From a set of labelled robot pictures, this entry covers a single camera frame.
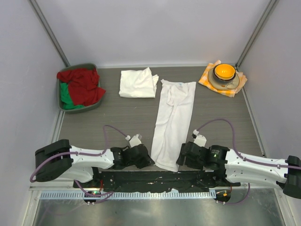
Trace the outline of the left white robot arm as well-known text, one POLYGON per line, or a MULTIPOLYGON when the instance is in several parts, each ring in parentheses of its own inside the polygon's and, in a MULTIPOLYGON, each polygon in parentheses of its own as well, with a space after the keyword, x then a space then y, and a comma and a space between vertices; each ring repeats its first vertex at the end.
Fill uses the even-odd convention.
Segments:
POLYGON ((62 139, 35 152, 36 169, 30 177, 30 182, 66 178, 94 188, 100 182, 100 176, 94 173, 94 168, 121 170, 135 165, 142 169, 153 164, 146 146, 140 141, 134 146, 93 150, 75 147, 70 145, 68 139, 62 139))

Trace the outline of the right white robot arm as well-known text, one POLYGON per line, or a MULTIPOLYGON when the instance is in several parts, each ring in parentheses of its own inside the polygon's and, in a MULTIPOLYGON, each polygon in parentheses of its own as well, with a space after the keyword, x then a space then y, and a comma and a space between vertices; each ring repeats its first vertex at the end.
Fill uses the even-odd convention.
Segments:
POLYGON ((189 168, 213 170, 212 179, 217 186, 235 183, 252 183, 278 188, 287 196, 301 197, 301 160, 296 156, 287 159, 269 159, 236 153, 220 145, 200 147, 194 142, 182 144, 177 164, 189 168))

